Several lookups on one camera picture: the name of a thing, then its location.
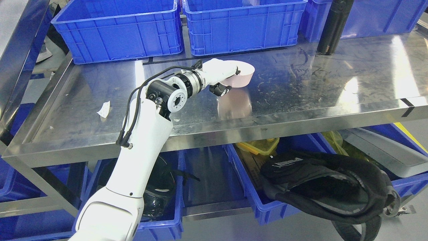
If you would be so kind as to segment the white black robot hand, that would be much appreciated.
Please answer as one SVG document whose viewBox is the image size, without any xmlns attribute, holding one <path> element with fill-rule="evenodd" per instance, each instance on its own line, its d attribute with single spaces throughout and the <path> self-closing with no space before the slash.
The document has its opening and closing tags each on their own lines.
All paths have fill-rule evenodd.
<svg viewBox="0 0 428 241">
<path fill-rule="evenodd" d="M 195 72 L 201 82 L 199 92 L 208 88 L 212 94 L 222 97 L 231 90 L 231 86 L 221 84 L 221 82 L 240 74 L 241 71 L 236 64 L 213 58 L 202 63 L 195 69 Z"/>
</svg>

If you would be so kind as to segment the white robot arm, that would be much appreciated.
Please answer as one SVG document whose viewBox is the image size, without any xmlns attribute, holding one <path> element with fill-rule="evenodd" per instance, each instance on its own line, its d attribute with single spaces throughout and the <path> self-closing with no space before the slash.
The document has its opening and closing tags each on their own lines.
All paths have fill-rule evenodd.
<svg viewBox="0 0 428 241">
<path fill-rule="evenodd" d="M 121 148 L 116 165 L 106 185 L 81 209 L 72 241 L 134 239 L 144 211 L 144 191 L 173 128 L 169 114 L 224 79 L 206 67 L 180 67 L 168 80 L 155 74 L 133 90 L 116 141 Z"/>
</svg>

